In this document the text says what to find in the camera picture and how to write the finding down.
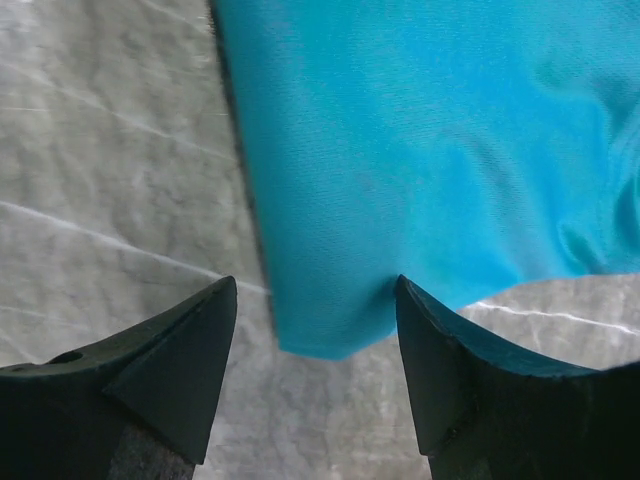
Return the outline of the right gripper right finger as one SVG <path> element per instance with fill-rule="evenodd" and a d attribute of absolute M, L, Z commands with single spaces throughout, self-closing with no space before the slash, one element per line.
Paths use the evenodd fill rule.
<path fill-rule="evenodd" d="M 397 333 L 420 453 L 436 479 L 635 479 L 639 367 L 592 370 L 516 345 L 415 283 Z"/>

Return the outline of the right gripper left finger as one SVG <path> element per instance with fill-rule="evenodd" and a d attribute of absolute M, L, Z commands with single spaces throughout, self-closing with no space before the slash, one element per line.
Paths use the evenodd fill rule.
<path fill-rule="evenodd" d="M 237 316 L 225 277 L 42 363 L 1 371 L 5 479 L 190 479 L 209 445 Z"/>

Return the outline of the teal t shirt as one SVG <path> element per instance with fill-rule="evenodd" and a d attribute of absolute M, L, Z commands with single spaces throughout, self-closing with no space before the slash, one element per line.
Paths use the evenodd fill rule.
<path fill-rule="evenodd" d="M 635 1 L 217 1 L 279 346 L 639 269 Z"/>

